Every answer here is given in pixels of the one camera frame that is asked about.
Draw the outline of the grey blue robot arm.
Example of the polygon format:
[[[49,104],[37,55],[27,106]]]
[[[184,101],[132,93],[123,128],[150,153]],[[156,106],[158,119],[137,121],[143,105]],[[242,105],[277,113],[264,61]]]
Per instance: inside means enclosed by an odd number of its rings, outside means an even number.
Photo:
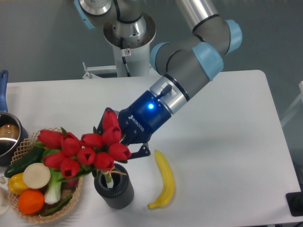
[[[179,0],[177,5],[192,35],[178,44],[150,48],[156,34],[153,19],[140,0],[76,0],[81,19],[90,29],[103,28],[112,46],[119,77],[147,75],[156,81],[128,108],[117,113],[124,145],[141,144],[132,158],[148,156],[152,134],[223,69],[223,56],[239,48],[242,32],[223,20],[210,0]]]

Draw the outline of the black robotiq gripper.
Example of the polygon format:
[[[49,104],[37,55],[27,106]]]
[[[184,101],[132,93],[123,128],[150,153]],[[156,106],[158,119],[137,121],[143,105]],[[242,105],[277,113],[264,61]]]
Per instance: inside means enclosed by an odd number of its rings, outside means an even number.
[[[102,115],[97,132],[101,135],[112,126],[118,127],[119,123],[121,132],[125,136],[122,144],[143,143],[129,159],[148,157],[151,155],[148,141],[170,117],[171,113],[152,92],[145,91],[128,108],[121,110],[118,117],[111,108],[107,108]]]

